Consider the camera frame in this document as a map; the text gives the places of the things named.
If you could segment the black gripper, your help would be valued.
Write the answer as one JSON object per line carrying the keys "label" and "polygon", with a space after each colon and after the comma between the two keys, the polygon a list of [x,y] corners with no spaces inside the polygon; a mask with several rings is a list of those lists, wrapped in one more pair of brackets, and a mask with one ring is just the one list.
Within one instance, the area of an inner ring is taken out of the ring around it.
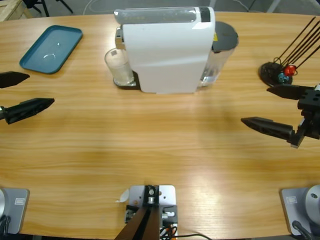
{"label": "black gripper", "polygon": [[[0,73],[0,88],[16,86],[30,76],[16,71]],[[0,106],[0,120],[5,120],[8,125],[33,117],[49,108],[55,102],[54,98],[33,98],[20,102],[11,107]]]}
{"label": "black gripper", "polygon": [[298,100],[297,108],[303,119],[295,132],[288,124],[262,117],[245,117],[241,122],[247,127],[275,138],[286,140],[293,148],[298,148],[305,137],[320,139],[320,87],[279,84],[269,87],[268,92],[291,100]]}

